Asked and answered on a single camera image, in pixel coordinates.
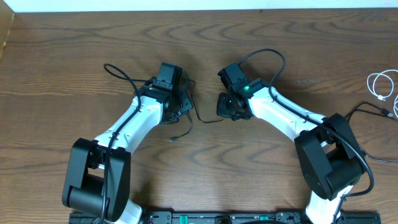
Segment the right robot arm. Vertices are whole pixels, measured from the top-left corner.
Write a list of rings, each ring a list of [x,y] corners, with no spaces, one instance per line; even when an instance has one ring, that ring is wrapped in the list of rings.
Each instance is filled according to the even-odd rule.
[[[310,223],[342,223],[343,202],[364,173],[371,173],[346,118],[306,110],[280,95],[271,84],[250,80],[238,63],[218,72],[227,89],[216,113],[232,119],[262,119],[291,139],[303,178],[311,188],[305,216]]]

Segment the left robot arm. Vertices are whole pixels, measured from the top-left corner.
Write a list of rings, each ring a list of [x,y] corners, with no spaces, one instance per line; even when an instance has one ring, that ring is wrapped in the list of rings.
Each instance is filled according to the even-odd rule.
[[[74,211],[70,223],[140,223],[143,209],[130,200],[131,157],[158,124],[177,123],[188,114],[190,79],[176,65],[162,63],[159,74],[134,89],[127,111],[93,140],[73,144],[62,193]]]

